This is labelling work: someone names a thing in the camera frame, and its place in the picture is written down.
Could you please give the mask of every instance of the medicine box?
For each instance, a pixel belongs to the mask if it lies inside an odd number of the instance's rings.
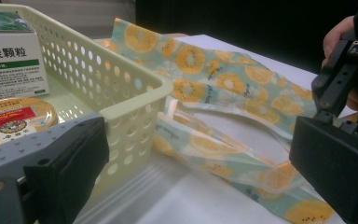
[[[0,10],[0,99],[47,93],[36,31],[16,12]]]

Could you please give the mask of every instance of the light yellow basket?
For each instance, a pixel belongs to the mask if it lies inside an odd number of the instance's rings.
[[[110,160],[93,197],[144,164],[172,83],[35,9],[0,4],[0,10],[17,11],[36,29],[51,92],[42,98],[61,121],[92,111],[106,120]]]

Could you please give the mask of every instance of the white table surface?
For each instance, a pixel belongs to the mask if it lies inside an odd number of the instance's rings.
[[[207,35],[177,39],[206,49],[244,52],[309,89],[315,74],[237,48]],[[87,204],[76,223],[287,224],[223,180],[152,152],[151,160],[106,192],[98,206]],[[326,223],[343,221],[334,215]]]

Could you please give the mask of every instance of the round container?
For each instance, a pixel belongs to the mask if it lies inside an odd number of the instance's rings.
[[[0,100],[0,144],[46,129],[58,122],[54,107],[37,98]]]

